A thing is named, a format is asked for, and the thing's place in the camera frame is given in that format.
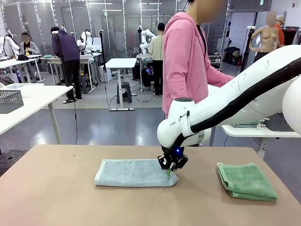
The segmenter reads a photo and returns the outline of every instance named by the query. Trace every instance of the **black stool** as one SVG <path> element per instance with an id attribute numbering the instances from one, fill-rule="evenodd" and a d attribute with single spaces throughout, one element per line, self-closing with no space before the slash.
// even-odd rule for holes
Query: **black stool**
<path id="1" fill-rule="evenodd" d="M 121 84 L 122 89 L 127 90 L 127 96 L 126 94 L 122 94 L 122 99 L 123 102 L 127 101 L 128 103 L 132 103 L 132 92 L 131 92 L 131 87 L 129 82 L 124 82 Z M 120 104 L 120 99 L 119 99 L 119 84 L 117 84 L 117 104 Z"/>

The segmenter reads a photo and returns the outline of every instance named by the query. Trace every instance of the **folded towel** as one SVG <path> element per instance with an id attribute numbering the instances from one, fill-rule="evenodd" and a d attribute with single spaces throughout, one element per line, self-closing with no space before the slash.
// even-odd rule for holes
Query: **folded towel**
<path id="1" fill-rule="evenodd" d="M 243 166 L 217 165 L 222 184 L 234 198 L 276 201 L 277 194 L 262 173 L 253 163 Z"/>
<path id="2" fill-rule="evenodd" d="M 170 187 L 178 177 L 167 175 L 157 159 L 104 159 L 95 176 L 94 184 L 116 187 Z"/>

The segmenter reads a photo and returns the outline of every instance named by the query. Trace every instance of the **light blue towel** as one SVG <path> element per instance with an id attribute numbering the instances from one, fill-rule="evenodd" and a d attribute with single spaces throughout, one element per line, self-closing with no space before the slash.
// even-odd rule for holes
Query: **light blue towel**
<path id="1" fill-rule="evenodd" d="M 178 180 L 173 172 L 168 176 L 157 159 L 104 159 L 94 184 L 115 187 L 171 187 Z"/>

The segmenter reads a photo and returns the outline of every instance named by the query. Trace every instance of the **wire basket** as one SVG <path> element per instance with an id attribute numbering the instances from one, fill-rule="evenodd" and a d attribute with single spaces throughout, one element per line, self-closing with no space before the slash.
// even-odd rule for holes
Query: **wire basket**
<path id="1" fill-rule="evenodd" d="M 23 105 L 20 90 L 0 90 L 0 114 L 8 114 Z"/>
<path id="2" fill-rule="evenodd" d="M 268 121 L 265 121 L 265 125 L 269 130 L 278 132 L 291 132 L 294 131 L 286 122 L 284 115 L 279 112 L 269 117 Z"/>

